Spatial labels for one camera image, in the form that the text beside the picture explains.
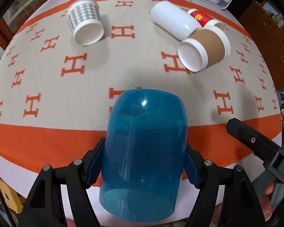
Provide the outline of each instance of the table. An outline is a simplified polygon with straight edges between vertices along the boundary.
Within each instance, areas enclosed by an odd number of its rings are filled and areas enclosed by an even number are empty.
[[[197,8],[225,23],[229,57],[201,72],[189,72],[176,55],[179,41],[149,19],[161,0],[95,0],[104,38],[82,47],[65,16],[74,0],[49,0],[19,29],[0,61],[0,177],[26,197],[43,165],[66,166],[105,136],[117,97],[135,88],[179,96],[186,108],[188,142],[205,159],[251,180],[263,170],[251,151],[226,133],[237,117],[281,144],[281,117],[267,66],[249,34],[227,11],[198,0],[169,0]],[[148,226],[118,219],[88,195],[103,226]],[[175,213],[154,223],[189,216],[198,190],[183,177]],[[72,218],[66,187],[66,217]],[[217,204],[223,199],[223,187]]]

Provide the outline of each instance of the screw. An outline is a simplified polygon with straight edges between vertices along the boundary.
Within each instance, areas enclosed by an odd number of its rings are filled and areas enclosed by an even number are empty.
[[[76,165],[76,166],[80,165],[81,163],[82,163],[82,160],[81,160],[81,159],[75,159],[75,160],[73,161],[73,164]]]
[[[47,172],[50,168],[51,168],[50,165],[45,165],[45,166],[43,167],[43,170]]]
[[[207,160],[204,161],[204,164],[206,166],[211,166],[213,164],[213,162],[211,160],[207,159]]]
[[[241,171],[243,171],[243,167],[241,167],[240,165],[237,165],[237,166],[236,166],[236,170],[237,170],[238,172],[241,172]]]

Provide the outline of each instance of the transparent blue plastic cup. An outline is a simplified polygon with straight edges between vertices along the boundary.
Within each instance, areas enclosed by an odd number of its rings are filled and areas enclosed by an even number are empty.
[[[184,167],[187,120],[182,100],[135,89],[112,109],[99,200],[111,214],[155,222],[173,214]]]

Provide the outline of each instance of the red and white paper cup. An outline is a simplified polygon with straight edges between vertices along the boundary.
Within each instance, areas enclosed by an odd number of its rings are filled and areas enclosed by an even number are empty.
[[[224,30],[224,24],[217,20],[214,19],[210,16],[208,16],[205,13],[200,12],[198,9],[191,9],[187,12],[190,16],[194,17],[202,27],[206,27],[206,26],[216,26],[218,28],[220,28],[221,30]]]

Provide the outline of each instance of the yellow plastic object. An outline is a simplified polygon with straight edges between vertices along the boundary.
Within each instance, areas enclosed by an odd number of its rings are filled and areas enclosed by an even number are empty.
[[[13,190],[6,182],[0,179],[0,190],[3,194],[4,200],[8,208],[14,210],[17,214],[22,212],[25,198],[19,199],[17,192]]]

